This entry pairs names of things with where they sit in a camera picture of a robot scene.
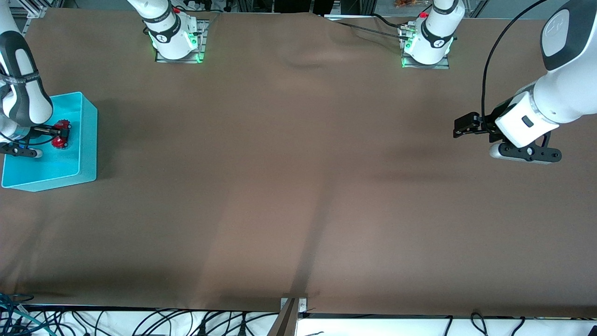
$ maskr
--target white plastic casing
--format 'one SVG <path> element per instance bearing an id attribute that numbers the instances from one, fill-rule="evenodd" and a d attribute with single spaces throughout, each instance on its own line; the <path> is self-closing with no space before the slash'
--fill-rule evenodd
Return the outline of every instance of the white plastic casing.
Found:
<path id="1" fill-rule="evenodd" d="M 144 19 L 155 19 L 170 8 L 170 3 L 168 0 L 128 0 L 128 2 Z M 160 41 L 160 35 L 158 35 L 158 38 L 154 38 L 152 36 L 153 46 L 162 56 L 171 60 L 181 59 L 184 56 L 187 56 L 196 47 L 191 43 L 188 36 L 189 26 L 191 25 L 190 21 L 194 18 L 189 17 L 185 13 L 170 13 L 170 15 L 168 15 L 168 17 L 161 22 L 145 23 L 147 28 L 153 30 L 154 32 L 164 32 L 176 24 L 176 16 L 180 17 L 181 27 L 180 30 L 174 36 L 172 36 L 167 43 Z"/>
<path id="2" fill-rule="evenodd" d="M 440 9 L 447 10 L 452 6 L 453 0 L 435 0 L 434 4 Z M 438 63 L 449 52 L 450 45 L 454 39 L 450 39 L 447 43 L 440 41 L 443 44 L 439 48 L 436 48 L 423 36 L 421 25 L 424 22 L 429 32 L 436 36 L 450 36 L 456 31 L 458 24 L 462 21 L 464 12 L 465 7 L 462 0 L 458 0 L 455 10 L 447 15 L 439 14 L 431 9 L 427 19 L 418 18 L 415 21 L 417 35 L 411 41 L 410 46 L 404 48 L 404 51 L 419 63 L 425 65 Z"/>
<path id="3" fill-rule="evenodd" d="M 567 18 L 565 13 L 560 16 L 556 15 L 552 20 Z M 567 27 L 566 20 L 564 20 L 560 31 L 565 28 L 567 33 Z M 535 84 L 534 97 L 537 108 L 554 123 L 565 124 L 582 115 L 597 113 L 597 94 L 595 93 L 595 88 L 597 88 L 596 30 L 597 20 L 595 20 L 589 42 L 582 53 L 559 68 L 548 71 Z M 551 44 L 546 44 L 545 41 L 561 41 L 557 35 L 546 36 L 547 33 L 549 32 L 544 29 L 542 45 L 544 53 L 553 52 L 549 48 Z"/>
<path id="4" fill-rule="evenodd" d="M 516 95 L 509 106 L 513 106 L 512 109 L 496 119 L 496 125 L 518 148 L 527 146 L 559 126 L 537 111 L 530 91 Z"/>

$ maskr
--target black cable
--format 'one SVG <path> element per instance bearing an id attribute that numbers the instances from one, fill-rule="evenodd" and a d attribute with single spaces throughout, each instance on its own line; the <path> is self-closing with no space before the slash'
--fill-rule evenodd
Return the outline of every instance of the black cable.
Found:
<path id="1" fill-rule="evenodd" d="M 151 335 L 151 333 L 159 328 L 159 326 L 161 326 L 162 324 L 164 324 L 164 322 L 166 322 L 167 320 L 170 320 L 171 317 L 173 317 L 175 314 L 179 313 L 178 310 L 171 308 L 170 310 L 174 310 L 171 313 L 169 313 L 168 315 L 164 316 L 163 318 L 157 320 L 156 322 L 154 322 L 151 326 L 149 326 L 147 329 L 145 329 L 145 331 L 143 331 L 141 333 L 141 336 L 145 336 L 145 335 Z"/>
<path id="2" fill-rule="evenodd" d="M 76 316 L 75 316 L 75 313 L 74 313 L 74 312 L 70 312 L 70 314 L 73 316 L 73 319 L 74 319 L 74 320 L 75 320 L 75 321 L 76 321 L 76 322 L 77 322 L 79 325 L 81 325 L 81 326 L 83 327 L 83 330 L 85 330 L 85 334 L 87 334 L 87 333 L 88 333 L 88 332 L 87 332 L 87 327 L 86 327 L 86 326 L 85 326 L 83 323 L 81 323 L 81 321 L 79 321 L 79 319 L 77 319 L 77 318 L 76 318 Z"/>
<path id="3" fill-rule="evenodd" d="M 10 140 L 10 142 L 14 142 L 17 145 L 21 145 L 21 146 L 25 146 L 25 147 L 27 147 L 27 146 L 45 145 L 46 143 L 49 143 L 50 141 L 54 140 L 54 138 L 55 138 L 55 136 L 53 136 L 50 140 L 43 141 L 43 142 L 38 142 L 38 143 L 28 143 L 28 142 L 23 143 L 23 142 L 19 142 L 19 140 L 21 140 L 21 139 L 12 139 L 12 138 L 9 138 L 8 136 L 4 135 L 4 133 L 2 133 L 2 132 L 0 132 L 0 136 L 2 136 L 6 140 Z"/>
<path id="4" fill-rule="evenodd" d="M 208 311 L 207 313 L 205 313 L 205 315 L 203 315 L 203 319 L 201 319 L 201 323 L 199 324 L 199 326 L 197 328 L 195 328 L 195 330 L 193 330 L 193 332 L 190 333 L 191 336 L 193 336 L 201 328 L 203 328 L 205 330 L 205 326 L 206 326 L 207 322 L 209 322 L 214 317 L 216 317 L 216 316 L 218 316 L 220 314 L 223 314 L 224 312 L 223 311 L 218 311 L 215 314 L 213 314 L 212 316 L 208 317 L 209 313 L 213 313 L 213 311 Z"/>
<path id="5" fill-rule="evenodd" d="M 210 329 L 208 332 L 206 332 L 206 333 L 205 333 L 205 335 L 209 335 L 209 334 L 211 334 L 211 333 L 212 333 L 212 332 L 214 332 L 214 331 L 215 331 L 217 328 L 219 328 L 219 327 L 223 326 L 223 325 L 224 325 L 224 323 L 226 323 L 226 322 L 227 322 L 227 323 L 228 323 L 228 327 L 226 328 L 226 332 L 224 333 L 224 335 L 226 335 L 226 333 L 228 332 L 228 330 L 230 330 L 230 321 L 232 321 L 232 320 L 234 320 L 234 319 L 236 319 L 236 318 L 238 318 L 238 317 L 241 317 L 241 315 L 236 315 L 235 317 L 232 317 L 232 312 L 230 312 L 230 317 L 228 317 L 228 320 L 225 320 L 224 322 L 222 322 L 222 323 L 219 323 L 219 324 L 218 324 L 218 325 L 216 325 L 215 327 L 211 328 L 211 329 Z"/>
<path id="6" fill-rule="evenodd" d="M 479 326 L 475 323 L 475 316 L 478 316 L 481 319 L 481 323 L 483 324 L 483 329 L 479 328 Z M 474 312 L 470 315 L 470 322 L 473 324 L 473 326 L 475 327 L 475 329 L 477 329 L 478 331 L 480 331 L 484 336 L 488 336 L 487 335 L 487 326 L 485 325 L 485 319 L 483 318 L 483 315 Z"/>
<path id="7" fill-rule="evenodd" d="M 504 35 L 508 31 L 508 29 L 510 29 L 510 27 L 512 27 L 514 22 L 518 21 L 518 19 L 520 19 L 524 14 L 526 14 L 527 12 L 529 12 L 536 6 L 542 4 L 546 1 L 547 0 L 539 0 L 539 1 L 535 2 L 534 4 L 527 7 L 524 11 L 521 11 L 520 14 L 518 14 L 514 19 L 512 19 L 512 21 L 510 21 L 510 23 L 508 23 L 508 25 L 501 32 L 500 36 L 496 40 L 496 43 L 494 43 L 493 48 L 491 48 L 491 51 L 489 52 L 489 56 L 487 57 L 487 62 L 485 63 L 485 69 L 483 70 L 483 84 L 481 85 L 481 118 L 482 118 L 483 125 L 485 126 L 485 129 L 487 129 L 487 121 L 485 120 L 485 93 L 486 93 L 486 89 L 487 89 L 487 70 L 489 69 L 489 63 L 491 61 L 491 57 L 493 56 L 493 53 L 495 52 L 497 45 L 500 43 L 501 39 L 504 37 Z"/>
<path id="8" fill-rule="evenodd" d="M 79 318 L 81 319 L 81 321 L 83 321 L 83 323 L 87 324 L 88 326 L 95 328 L 91 323 L 87 322 L 87 320 L 85 320 L 83 318 L 83 316 L 81 316 L 81 314 L 79 314 L 78 311 L 73 311 L 74 314 L 76 314 L 77 316 L 79 316 Z M 96 328 L 96 331 L 101 332 L 102 334 L 106 335 L 106 336 L 112 336 L 110 334 L 108 334 L 107 332 L 105 332 L 104 330 L 100 329 L 100 328 Z"/>
<path id="9" fill-rule="evenodd" d="M 365 27 L 361 27 L 361 26 L 355 26 L 350 23 L 345 23 L 345 22 L 338 22 L 338 23 L 341 25 L 345 25 L 348 27 L 353 27 L 353 28 L 357 28 L 357 29 L 361 29 L 361 30 L 366 30 L 368 32 L 372 32 L 372 33 L 376 33 L 376 34 L 380 34 L 380 35 L 395 37 L 397 39 L 408 39 L 408 37 L 406 37 L 406 36 L 399 36 L 399 35 L 394 35 L 394 34 L 390 34 L 390 33 L 386 33 L 386 32 L 380 32 L 379 30 L 369 29 L 369 28 L 365 28 Z"/>
<path id="10" fill-rule="evenodd" d="M 189 332 L 187 332 L 186 336 L 190 336 L 190 332 L 193 331 L 193 323 L 195 321 L 193 320 L 193 312 L 190 312 L 190 328 L 189 328 Z"/>
<path id="11" fill-rule="evenodd" d="M 516 326 L 516 328 L 514 328 L 514 330 L 510 334 L 510 336 L 514 336 L 514 334 L 518 331 L 518 329 L 520 329 L 522 327 L 525 320 L 526 320 L 526 318 L 524 316 L 521 316 L 521 322 L 518 324 L 518 326 Z"/>
<path id="12" fill-rule="evenodd" d="M 259 316 L 253 317 L 253 318 L 251 318 L 251 319 L 248 319 L 248 320 L 245 322 L 245 324 L 247 324 L 247 323 L 249 323 L 249 322 L 251 322 L 251 321 L 254 321 L 254 320 L 261 319 L 262 317 L 271 316 L 271 315 L 278 315 L 278 313 L 267 313 L 267 314 L 259 315 Z M 226 336 L 227 334 L 229 334 L 229 333 L 233 332 L 235 329 L 237 329 L 237 328 L 240 328 L 240 327 L 241 327 L 241 325 L 242 325 L 242 324 L 239 324 L 239 325 L 237 325 L 236 327 L 234 327 L 234 328 L 230 329 L 230 330 L 229 330 L 227 333 L 225 333 L 225 334 L 222 334 L 222 336 Z"/>
<path id="13" fill-rule="evenodd" d="M 169 318 L 168 318 L 168 327 L 169 327 L 168 336 L 172 336 L 172 321 L 170 321 Z"/>
<path id="14" fill-rule="evenodd" d="M 73 330 L 73 328 L 71 328 L 70 326 L 68 326 L 68 325 L 66 325 L 64 323 L 60 323 L 59 325 L 65 327 L 66 329 L 68 329 L 73 334 L 73 336 L 76 336 L 75 330 Z"/>
<path id="15" fill-rule="evenodd" d="M 232 321 L 232 312 L 228 315 L 228 325 L 226 326 L 226 331 L 224 331 L 224 333 L 227 333 L 228 330 L 230 330 L 230 321 Z"/>
<path id="16" fill-rule="evenodd" d="M 253 334 L 253 331 L 251 331 L 251 330 L 249 329 L 249 326 L 247 326 L 247 331 L 249 332 L 249 334 L 251 334 L 251 336 L 255 336 L 255 334 Z"/>
<path id="17" fill-rule="evenodd" d="M 160 310 L 156 310 L 153 313 L 147 315 L 143 320 L 141 320 L 141 322 L 139 322 L 139 324 L 137 325 L 135 330 L 133 330 L 133 334 L 131 336 L 135 336 L 137 334 L 137 330 L 139 330 L 139 328 L 141 328 L 141 326 L 145 323 L 145 321 L 147 321 L 150 317 L 152 317 L 153 315 L 159 314 L 160 311 L 167 311 L 167 310 L 172 310 L 172 309 L 171 308 L 160 309 Z"/>
<path id="18" fill-rule="evenodd" d="M 57 311 L 54 312 L 54 315 L 53 315 L 54 316 L 54 321 L 56 321 L 56 319 L 57 319 L 56 318 L 57 314 L 58 314 Z M 44 319 L 45 319 L 46 323 L 49 323 L 48 322 L 48 316 L 46 315 L 46 311 L 44 311 Z M 56 329 L 54 330 L 54 333 L 55 334 L 60 334 L 60 336 L 64 336 L 64 333 L 62 333 L 62 330 L 60 330 L 60 332 L 59 332 L 59 329 L 60 329 L 60 327 L 58 326 L 59 323 L 60 323 L 60 319 L 58 318 L 58 321 L 56 321 Z"/>
<path id="19" fill-rule="evenodd" d="M 104 311 L 104 310 L 102 310 L 102 311 L 100 312 L 100 314 L 97 316 L 97 320 L 96 320 L 96 329 L 93 331 L 93 336 L 97 336 L 97 327 L 100 325 L 100 319 L 101 319 L 101 316 L 104 314 L 104 312 L 105 312 L 105 311 Z"/>
<path id="20" fill-rule="evenodd" d="M 450 321 L 448 321 L 448 325 L 446 326 L 446 331 L 444 331 L 444 336 L 448 336 L 448 332 L 450 331 L 450 326 L 452 325 L 452 321 L 454 320 L 454 316 L 449 315 Z"/>
<path id="21" fill-rule="evenodd" d="M 164 324 L 166 322 L 166 320 L 170 321 L 170 319 L 173 319 L 173 318 L 178 317 L 180 315 L 186 314 L 188 312 L 190 312 L 190 310 L 187 310 L 187 309 L 184 309 L 184 310 L 181 310 L 181 309 L 175 310 L 174 312 L 170 313 L 169 315 L 166 315 L 165 319 L 160 319 L 157 322 L 155 322 L 152 326 L 150 326 L 148 329 L 146 329 L 145 332 L 143 332 L 141 334 L 141 336 L 148 336 L 148 335 L 153 334 L 153 332 L 156 331 L 156 329 L 158 329 L 159 326 L 161 326 L 162 324 Z"/>
<path id="22" fill-rule="evenodd" d="M 376 17 L 376 18 L 378 18 L 378 19 L 380 19 L 381 21 L 383 21 L 383 23 L 385 23 L 386 25 L 388 25 L 388 26 L 390 26 L 390 27 L 394 27 L 394 28 L 400 28 L 400 25 L 397 25 L 397 24 L 395 24 L 395 23 L 392 23 L 392 22 L 390 22 L 390 21 L 386 20 L 386 19 L 385 19 L 383 16 L 381 16 L 381 15 L 379 15 L 379 14 L 376 14 L 376 13 L 371 13 L 370 15 L 371 15 L 371 16 L 374 16 L 374 17 Z"/>

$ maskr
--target blue cable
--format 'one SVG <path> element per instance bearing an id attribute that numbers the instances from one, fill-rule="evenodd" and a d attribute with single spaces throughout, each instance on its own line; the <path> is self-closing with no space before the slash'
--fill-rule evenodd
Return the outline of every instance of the blue cable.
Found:
<path id="1" fill-rule="evenodd" d="M 2 307 L 2 308 L 4 308 L 4 309 L 8 310 L 8 307 L 7 307 L 6 305 L 4 305 L 4 304 L 0 304 L 0 307 Z M 22 311 L 20 311 L 20 310 L 13 310 L 13 313 L 15 313 L 15 314 L 17 314 L 17 315 L 20 315 L 20 316 L 22 316 L 22 317 L 24 317 L 24 318 L 26 318 L 26 319 L 29 319 L 29 320 L 31 320 L 33 323 L 36 323 L 36 324 L 38 325 L 38 327 L 37 327 L 37 328 L 33 328 L 33 329 L 31 329 L 31 330 L 29 330 L 27 333 L 31 333 L 31 332 L 33 332 L 33 331 L 35 331 L 35 330 L 39 330 L 39 329 L 44 329 L 44 330 L 46 330 L 46 331 L 48 332 L 48 334 L 50 334 L 50 336 L 58 336 L 58 335 L 56 335 L 56 333 L 54 333 L 52 330 L 50 330 L 50 328 L 48 328 L 48 326 L 45 326 L 45 325 L 44 325 L 42 322 L 40 322 L 40 321 L 39 321 L 38 319 L 36 319 L 35 317 L 33 317 L 33 316 L 29 315 L 29 314 L 25 314 L 25 313 L 23 313 L 23 312 L 22 312 Z"/>

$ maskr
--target cable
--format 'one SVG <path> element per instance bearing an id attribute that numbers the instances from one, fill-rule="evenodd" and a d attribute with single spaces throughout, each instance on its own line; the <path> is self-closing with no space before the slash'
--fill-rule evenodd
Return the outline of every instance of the cable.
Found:
<path id="1" fill-rule="evenodd" d="M 383 16 L 381 16 L 379 14 L 371 13 L 371 16 L 374 16 L 374 17 L 380 19 L 381 21 L 383 21 L 383 23 L 385 23 L 386 25 L 388 25 L 390 27 L 400 28 L 400 25 L 397 25 L 395 23 L 391 23 L 390 21 L 386 20 Z"/>
<path id="2" fill-rule="evenodd" d="M 424 13 L 424 12 L 426 12 L 426 11 L 427 11 L 428 9 L 430 9 L 432 6 L 433 6 L 433 2 L 432 2 L 432 3 L 431 3 L 429 6 L 427 6 L 427 8 L 423 9 L 423 10 L 421 11 L 421 13 Z M 400 24 L 391 23 L 390 21 L 386 20 L 386 18 L 385 18 L 385 17 L 383 17 L 383 16 L 381 16 L 381 15 L 379 15 L 379 14 L 377 14 L 377 13 L 371 13 L 371 14 L 370 14 L 370 16 L 374 16 L 374 17 L 376 17 L 376 18 L 380 19 L 381 21 L 383 21 L 383 23 L 385 23 L 386 25 L 388 25 L 388 26 L 390 26 L 390 27 L 394 27 L 394 28 L 400 28 L 400 26 L 402 26 L 402 25 L 405 25 L 405 24 L 407 24 L 407 23 L 408 23 L 408 21 L 406 21 L 406 22 L 403 22 L 403 23 L 400 23 Z"/>
<path id="3" fill-rule="evenodd" d="M 81 316 L 81 314 L 79 314 L 79 312 L 78 312 L 78 311 L 73 311 L 73 313 L 74 313 L 74 314 L 76 314 L 77 316 L 79 316 L 79 318 L 80 318 L 80 319 L 81 319 L 81 320 L 82 320 L 82 321 L 83 321 L 85 324 L 87 324 L 88 326 L 90 326 L 90 327 L 92 327 L 92 328 L 95 328 L 95 327 L 94 327 L 94 326 L 93 326 L 91 323 L 87 322 L 87 321 L 86 321 L 86 320 L 83 318 L 83 316 Z M 102 329 L 100 329 L 100 328 L 96 328 L 96 330 L 97 330 L 97 331 L 99 331 L 99 332 L 101 332 L 102 334 L 104 334 L 104 335 L 106 335 L 106 336 L 112 336 L 112 335 L 108 334 L 107 332 L 105 332 L 104 330 L 102 330 Z"/>
<path id="4" fill-rule="evenodd" d="M 448 321 L 448 325 L 446 326 L 446 331 L 444 331 L 444 336 L 448 336 L 448 332 L 450 331 L 450 326 L 452 325 L 452 321 L 454 320 L 454 316 L 449 315 L 450 321 Z"/>
<path id="5" fill-rule="evenodd" d="M 172 336 L 172 321 L 170 321 L 170 318 L 167 318 L 167 319 L 168 319 L 168 326 L 170 327 L 170 330 L 168 331 L 168 336 Z"/>
<path id="6" fill-rule="evenodd" d="M 190 312 L 190 328 L 186 336 L 190 336 L 190 332 L 193 331 L 193 323 L 195 323 L 195 321 L 193 320 L 193 312 Z"/>
<path id="7" fill-rule="evenodd" d="M 98 329 L 98 326 L 100 325 L 100 319 L 101 319 L 101 316 L 102 316 L 103 314 L 104 314 L 104 311 L 102 310 L 102 311 L 100 312 L 100 314 L 97 316 L 97 320 L 96 320 L 96 329 L 93 331 L 93 336 L 97 336 L 97 329 Z"/>
<path id="8" fill-rule="evenodd" d="M 208 311 L 207 313 L 205 313 L 205 315 L 203 315 L 203 319 L 201 319 L 201 323 L 199 324 L 199 326 L 197 328 L 195 328 L 195 330 L 193 330 L 193 332 L 191 332 L 191 336 L 198 332 L 201 331 L 201 329 L 203 329 L 203 336 L 207 335 L 207 333 L 205 333 L 205 325 L 207 324 L 207 322 L 209 322 L 211 319 L 213 319 L 214 317 L 223 314 L 223 311 L 218 311 L 215 314 L 213 314 L 212 316 L 208 317 L 209 313 L 213 313 L 213 311 Z"/>
<path id="9" fill-rule="evenodd" d="M 226 332 L 223 335 L 226 335 L 226 333 L 228 333 L 228 331 L 230 330 L 230 321 L 236 319 L 237 317 L 241 317 L 242 315 L 236 315 L 235 317 L 232 317 L 232 312 L 230 312 L 230 317 L 228 317 L 228 320 L 225 320 L 222 323 L 219 323 L 218 325 L 216 325 L 215 327 L 211 328 L 208 332 L 205 333 L 205 335 L 209 335 L 211 334 L 213 331 L 215 331 L 217 328 L 221 327 L 222 325 L 224 325 L 224 323 L 228 323 L 228 327 L 226 327 Z"/>
<path id="10" fill-rule="evenodd" d="M 3 307 L 4 309 L 7 309 L 7 307 L 6 307 L 5 305 L 0 305 L 0 307 Z M 44 329 L 44 330 L 46 330 L 46 331 L 48 332 L 48 334 L 50 334 L 51 336 L 57 336 L 55 332 L 53 332 L 52 330 L 50 330 L 50 328 L 48 327 L 47 323 L 42 323 L 42 322 L 38 321 L 38 320 L 37 320 L 35 317 L 33 317 L 33 316 L 29 315 L 29 314 L 25 314 L 25 313 L 23 313 L 23 312 L 22 312 L 22 311 L 20 311 L 20 310 L 13 310 L 13 311 L 12 311 L 12 313 L 14 313 L 14 314 L 17 314 L 17 315 L 20 315 L 20 316 L 23 316 L 23 317 L 25 317 L 26 319 L 29 319 L 29 320 L 31 320 L 33 323 L 35 323 L 35 324 L 37 324 L 37 325 L 38 325 L 37 327 L 35 327 L 35 328 L 33 328 L 33 329 L 30 329 L 30 330 L 27 330 L 27 331 L 23 331 L 23 332 L 19 332 L 19 333 L 16 333 L 16 334 L 11 334 L 12 336 L 29 335 L 29 334 L 31 334 L 32 332 L 34 332 L 34 331 L 37 331 L 37 330 L 39 330 L 39 329 Z M 4 325 L 5 329 L 6 329 L 6 326 L 7 326 L 7 325 L 12 325 L 12 323 L 6 323 L 6 324 Z"/>
<path id="11" fill-rule="evenodd" d="M 28 142 L 26 142 L 26 143 L 22 143 L 22 142 L 19 142 L 20 139 L 9 138 L 8 136 L 4 135 L 4 133 L 2 133 L 2 132 L 0 132 L 0 136 L 2 136 L 6 140 L 10 140 L 10 142 L 14 142 L 14 143 L 16 143 L 18 145 L 25 146 L 25 147 L 27 147 L 27 146 L 45 145 L 46 143 L 49 143 L 50 141 L 54 140 L 54 138 L 56 138 L 56 136 L 53 136 L 50 140 L 43 141 L 43 142 L 38 142 L 38 143 L 28 143 Z"/>
<path id="12" fill-rule="evenodd" d="M 406 36 L 399 36 L 399 35 L 394 35 L 394 34 L 390 34 L 390 33 L 386 33 L 386 32 L 380 32 L 379 30 L 369 29 L 369 28 L 365 28 L 365 27 L 361 27 L 361 26 L 355 26 L 350 23 L 345 23 L 345 22 L 338 22 L 338 23 L 341 25 L 345 25 L 348 27 L 353 27 L 353 28 L 357 28 L 357 29 L 361 29 L 361 30 L 366 30 L 368 32 L 372 32 L 372 33 L 376 33 L 376 34 L 380 34 L 380 35 L 395 37 L 397 39 L 408 39 L 408 37 L 406 37 Z"/>
<path id="13" fill-rule="evenodd" d="M 135 336 L 137 334 L 137 330 L 139 330 L 139 328 L 141 328 L 141 326 L 145 323 L 145 321 L 147 321 L 150 317 L 152 317 L 153 315 L 159 314 L 160 311 L 166 311 L 166 310 L 172 310 L 172 309 L 170 309 L 170 308 L 160 309 L 160 310 L 157 310 L 157 311 L 147 315 L 143 320 L 141 320 L 141 322 L 137 325 L 135 330 L 133 330 L 132 336 Z"/>
<path id="14" fill-rule="evenodd" d="M 474 317 L 475 316 L 479 316 L 479 318 L 481 319 L 481 323 L 483 324 L 483 329 L 479 328 L 479 326 L 477 326 L 477 324 L 475 323 Z M 477 329 L 478 331 L 480 331 L 484 336 L 488 336 L 487 335 L 487 326 L 485 325 L 485 319 L 483 318 L 483 315 L 474 312 L 470 315 L 470 322 L 473 324 L 473 326 L 475 327 L 475 329 Z"/>
<path id="15" fill-rule="evenodd" d="M 514 328 L 514 330 L 510 334 L 510 336 L 514 336 L 516 334 L 518 329 L 520 329 L 522 327 L 522 325 L 524 324 L 525 320 L 526 320 L 526 318 L 524 316 L 521 316 L 521 322 L 518 324 L 518 326 L 516 326 L 516 328 Z"/>
<path id="16" fill-rule="evenodd" d="M 245 321 L 245 324 L 246 324 L 246 323 L 249 323 L 249 322 L 251 322 L 251 321 L 257 320 L 257 319 L 261 319 L 262 317 L 271 316 L 271 315 L 278 315 L 278 313 L 267 313 L 267 314 L 259 315 L 259 316 L 257 316 L 257 317 L 253 317 L 252 319 L 248 319 L 247 321 Z M 226 336 L 228 333 L 230 333 L 230 332 L 234 331 L 234 330 L 235 330 L 235 329 L 237 329 L 237 328 L 240 328 L 240 327 L 241 327 L 241 325 L 242 325 L 242 324 L 239 324 L 239 325 L 237 325 L 236 327 L 234 327 L 234 328 L 230 329 L 230 330 L 229 330 L 227 333 L 225 333 L 225 334 L 222 334 L 222 336 Z"/>
<path id="17" fill-rule="evenodd" d="M 156 331 L 156 329 L 158 329 L 159 326 L 161 326 L 162 324 L 164 324 L 164 322 L 166 322 L 166 320 L 173 319 L 173 318 L 175 318 L 177 316 L 180 316 L 182 314 L 186 314 L 188 312 L 189 312 L 188 310 L 176 310 L 176 311 L 170 313 L 169 315 L 166 316 L 165 319 L 160 319 L 159 321 L 157 321 L 156 323 L 154 323 L 152 326 L 150 326 L 149 328 L 151 328 L 151 330 L 149 330 L 149 328 L 148 328 L 147 330 L 145 330 L 145 332 L 143 332 L 141 334 L 141 336 L 148 336 L 148 335 L 153 334 L 153 332 Z"/>
<path id="18" fill-rule="evenodd" d="M 76 321 L 76 322 L 77 322 L 79 325 L 81 325 L 81 326 L 83 327 L 83 330 L 85 330 L 85 334 L 87 334 L 87 333 L 88 333 L 88 332 L 87 332 L 87 327 L 86 327 L 86 326 L 85 326 L 83 323 L 81 323 L 81 321 L 79 321 L 79 319 L 77 319 L 77 318 L 76 318 L 76 316 L 75 316 L 75 313 L 74 313 L 74 312 L 70 312 L 70 314 L 73 316 L 73 319 L 74 319 L 74 320 L 75 320 L 75 321 Z"/>
<path id="19" fill-rule="evenodd" d="M 58 325 L 65 327 L 66 329 L 68 329 L 73 334 L 73 336 L 76 336 L 75 331 L 70 326 L 68 326 L 68 325 L 66 325 L 64 323 L 59 323 Z"/>
<path id="20" fill-rule="evenodd" d="M 486 89 L 487 89 L 487 70 L 489 69 L 489 63 L 491 61 L 491 57 L 493 56 L 493 53 L 495 52 L 497 45 L 500 43 L 501 39 L 504 37 L 504 35 L 508 31 L 508 29 L 510 29 L 510 27 L 512 27 L 514 22 L 518 21 L 518 19 L 520 19 L 524 14 L 526 14 L 527 12 L 529 12 L 536 6 L 542 4 L 546 1 L 547 0 L 539 0 L 539 1 L 535 2 L 534 4 L 527 7 L 524 11 L 521 11 L 520 14 L 518 14 L 514 19 L 512 19 L 512 21 L 510 21 L 510 23 L 508 23 L 508 25 L 501 32 L 500 36 L 496 40 L 496 43 L 494 43 L 493 47 L 491 48 L 491 51 L 489 52 L 489 56 L 487 57 L 487 62 L 485 63 L 485 69 L 483 70 L 483 84 L 481 85 L 481 118 L 482 118 L 483 125 L 485 126 L 485 129 L 487 129 L 487 121 L 485 120 L 485 93 L 486 93 Z"/>
<path id="21" fill-rule="evenodd" d="M 226 331 L 224 331 L 224 333 L 227 333 L 228 330 L 230 330 L 230 321 L 232 321 L 232 312 L 228 315 L 228 325 L 226 326 Z"/>

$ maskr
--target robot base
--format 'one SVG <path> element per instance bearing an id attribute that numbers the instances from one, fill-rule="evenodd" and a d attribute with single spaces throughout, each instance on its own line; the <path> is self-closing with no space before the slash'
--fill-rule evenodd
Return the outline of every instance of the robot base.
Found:
<path id="1" fill-rule="evenodd" d="M 404 52 L 402 50 L 402 67 L 403 68 L 417 68 L 417 69 L 441 69 L 441 70 L 448 70 L 450 68 L 450 63 L 448 63 L 448 57 L 444 56 L 441 61 L 436 64 L 422 64 L 417 62 L 413 59 L 412 56 Z"/>
<path id="2" fill-rule="evenodd" d="M 205 20 L 197 20 L 196 21 L 196 36 L 192 35 L 189 36 L 191 43 L 196 44 L 196 48 L 191 50 L 191 52 L 181 59 L 171 60 L 167 59 L 162 56 L 158 51 L 156 51 L 155 61 L 158 63 L 182 63 L 182 64 L 196 64 L 196 63 L 203 63 L 203 58 L 205 55 L 205 45 L 207 43 L 207 32 L 210 26 L 210 21 L 208 19 Z"/>

